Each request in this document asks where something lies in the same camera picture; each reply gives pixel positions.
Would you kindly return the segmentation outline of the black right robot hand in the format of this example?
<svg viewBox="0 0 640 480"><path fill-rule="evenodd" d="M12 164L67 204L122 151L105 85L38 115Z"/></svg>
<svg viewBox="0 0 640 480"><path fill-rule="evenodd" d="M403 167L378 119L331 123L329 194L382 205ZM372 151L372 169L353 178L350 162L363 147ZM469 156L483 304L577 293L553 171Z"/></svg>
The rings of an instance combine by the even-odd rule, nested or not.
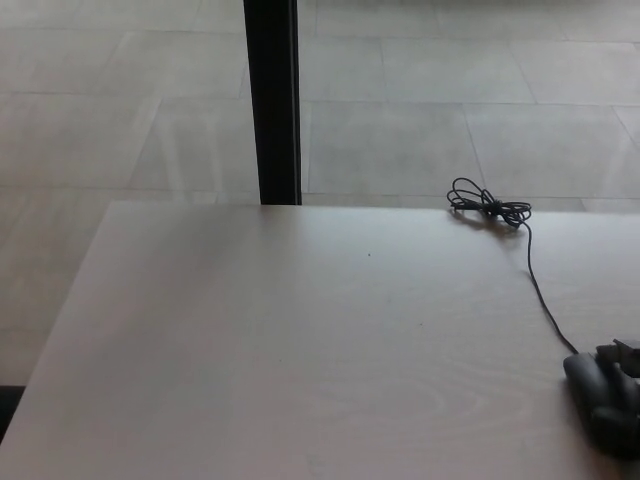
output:
<svg viewBox="0 0 640 480"><path fill-rule="evenodd" d="M614 339L596 348L598 365L613 400L595 407L591 426L600 448L611 456L639 459L639 343Z"/></svg>

